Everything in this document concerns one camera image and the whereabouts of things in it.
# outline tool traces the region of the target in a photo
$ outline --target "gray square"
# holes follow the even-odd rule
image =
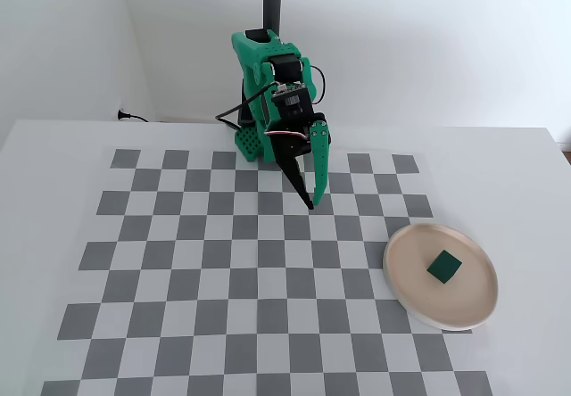
[[[69,304],[63,315],[58,340],[91,339],[100,304]]]
[[[377,300],[377,314],[383,334],[410,334],[407,311],[397,300]]]
[[[199,300],[196,303],[194,335],[226,333],[228,300]]]
[[[209,215],[232,215],[234,213],[234,193],[209,193]]]
[[[412,155],[393,154],[393,162],[397,173],[418,173],[418,166]]]
[[[313,268],[287,268],[285,270],[287,298],[312,300],[315,295]]]
[[[167,301],[192,301],[198,297],[200,269],[173,269],[170,271]]]
[[[151,229],[152,216],[126,216],[119,233],[120,242],[145,241]]]
[[[131,191],[158,191],[160,180],[159,169],[136,169]]]
[[[365,242],[365,253],[369,268],[382,269],[386,242]]]
[[[414,334],[421,371],[452,371],[452,363],[442,334]]]
[[[284,240],[258,241],[258,267],[282,268],[286,266],[286,242]]]
[[[214,151],[212,168],[216,170],[234,170],[236,168],[236,153]]]
[[[324,379],[327,396],[359,396],[357,374],[353,372],[327,373]]]
[[[381,334],[352,334],[357,372],[386,372],[385,346]]]
[[[339,246],[333,241],[311,242],[314,268],[340,268]]]
[[[230,289],[228,298],[251,299],[258,298],[258,269],[232,268],[230,269]]]
[[[162,159],[162,168],[168,170],[182,170],[188,167],[188,151],[165,151]]]
[[[290,372],[323,372],[319,334],[289,335]]]
[[[351,173],[329,173],[329,191],[331,194],[353,194]]]
[[[153,215],[179,215],[183,193],[157,193]]]
[[[124,215],[129,191],[103,191],[97,208],[98,215]]]
[[[401,194],[401,185],[396,175],[375,175],[379,194]]]
[[[282,193],[258,193],[259,215],[283,215],[284,201]]]
[[[138,270],[110,271],[103,293],[103,302],[133,302],[139,283]]]
[[[178,220],[177,240],[204,240],[205,216],[181,216]]]
[[[211,190],[210,170],[187,170],[185,192],[208,193]]]
[[[358,216],[335,216],[335,231],[340,241],[363,240]]]
[[[45,381],[40,396],[77,396],[78,389],[79,380]]]
[[[171,269],[175,242],[146,242],[142,269]]]
[[[318,300],[319,332],[348,334],[349,316],[345,300]]]
[[[405,194],[404,203],[410,218],[432,218],[428,198],[422,194]]]
[[[256,170],[236,170],[234,189],[237,193],[257,193],[258,172]]]
[[[256,334],[226,335],[224,374],[255,374],[257,352]]]
[[[287,334],[287,300],[258,300],[258,334]]]
[[[190,356],[192,351],[192,336],[161,338],[154,375],[188,375],[190,373]]]
[[[284,234],[286,240],[310,240],[310,217],[285,215]]]
[[[399,229],[407,227],[410,225],[410,219],[408,218],[389,218],[385,217],[386,233],[389,238],[393,236]]]
[[[383,216],[383,206],[377,194],[355,194],[360,216]]]
[[[117,380],[114,396],[151,396],[152,387],[151,376],[120,378]]]
[[[83,251],[80,270],[110,269],[116,242],[89,242]]]
[[[256,394],[259,396],[291,396],[289,374],[256,375]]]
[[[233,217],[232,240],[256,240],[257,238],[257,215],[235,215]]]
[[[425,382],[420,372],[391,372],[393,396],[426,396]]]
[[[203,268],[230,268],[232,240],[205,240]]]
[[[135,169],[141,151],[138,149],[117,149],[111,163],[112,169]]]
[[[165,302],[135,302],[131,321],[128,323],[128,338],[161,336]]]
[[[342,269],[345,298],[352,300],[373,299],[373,285],[368,269],[345,268]]]
[[[488,375],[484,371],[456,371],[454,374],[462,396],[492,396]]]
[[[373,173],[373,166],[368,153],[348,153],[347,159],[351,173]]]
[[[222,396],[223,387],[223,375],[191,375],[188,377],[188,396]]]
[[[124,338],[91,340],[81,378],[117,378],[124,347]]]

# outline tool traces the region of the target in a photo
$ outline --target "white square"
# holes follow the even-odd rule
[[[228,300],[227,334],[256,334],[257,300]]]
[[[381,206],[383,206],[384,216],[409,216],[404,197],[401,194],[380,194],[378,197],[381,200]]]
[[[258,374],[289,372],[288,334],[258,334]]]
[[[287,300],[287,325],[290,334],[318,334],[317,300]]]
[[[209,193],[183,193],[181,215],[205,215],[208,212]]]
[[[153,215],[148,240],[176,240],[179,219],[179,215]]]
[[[323,372],[355,372],[350,334],[321,334]]]
[[[375,300],[347,300],[349,328],[352,334],[380,334]]]
[[[336,240],[335,217],[310,215],[311,240]]]
[[[423,372],[426,396],[460,396],[460,388],[453,371]]]
[[[389,372],[418,372],[417,349],[412,334],[383,334]]]
[[[212,170],[211,171],[211,192],[234,192],[236,180],[235,170]]]
[[[351,173],[353,192],[356,194],[377,194],[375,176],[365,173]]]
[[[258,170],[258,191],[261,193],[281,193],[282,172]]]
[[[111,269],[141,269],[146,242],[117,242]]]
[[[285,266],[313,268],[313,253],[309,240],[285,240]]]
[[[168,301],[164,309],[161,336],[192,336],[196,301]]]
[[[385,218],[382,216],[359,216],[360,230],[365,242],[388,242]]]
[[[258,242],[256,240],[232,240],[231,268],[257,268]]]
[[[337,242],[341,268],[368,268],[363,242]]]
[[[198,299],[227,300],[229,287],[229,268],[203,268],[200,272]]]
[[[95,322],[93,338],[126,338],[132,311],[132,302],[106,302],[101,304]]]
[[[315,294],[318,299],[344,300],[345,288],[339,268],[315,268]]]
[[[162,170],[159,191],[185,191],[186,170]]]
[[[200,335],[193,338],[190,375],[224,374],[225,335]]]
[[[208,215],[204,240],[232,240],[231,215]]]
[[[258,299],[287,298],[286,269],[258,268]]]
[[[161,338],[127,338],[119,378],[153,376]]]
[[[203,248],[203,240],[177,240],[172,257],[172,269],[202,268]]]
[[[155,376],[151,396],[186,396],[188,376]]]
[[[260,240],[284,240],[283,215],[259,216],[258,238]]]
[[[333,213],[337,216],[359,216],[354,194],[331,194]]]
[[[149,216],[153,214],[156,192],[131,191],[128,195],[126,215]]]
[[[165,301],[169,291],[169,269],[142,269],[135,302]]]
[[[284,215],[307,215],[309,210],[298,193],[283,193]]]
[[[258,193],[234,193],[235,215],[257,215]]]
[[[376,300],[394,300],[394,293],[385,281],[382,269],[370,268],[368,271],[373,285],[373,296]]]

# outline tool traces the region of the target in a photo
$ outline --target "wire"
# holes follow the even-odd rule
[[[311,67],[317,70],[321,74],[321,78],[323,79],[323,91],[321,92],[321,97],[315,103],[312,103],[312,104],[320,104],[321,101],[323,100],[323,97],[325,97],[325,75],[323,74],[323,71],[317,66],[311,65]]]

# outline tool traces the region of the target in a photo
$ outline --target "green block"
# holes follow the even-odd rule
[[[446,283],[456,274],[460,265],[462,265],[461,260],[454,258],[447,251],[442,251],[427,271],[441,282]]]

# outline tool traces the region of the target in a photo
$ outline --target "green 3d-printed part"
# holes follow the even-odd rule
[[[456,274],[460,265],[462,265],[462,261],[454,258],[447,251],[442,251],[430,264],[427,271],[441,282],[446,283]]]
[[[315,121],[310,127],[311,150],[315,162],[315,193],[317,206],[327,188],[329,169],[329,127],[325,121]]]

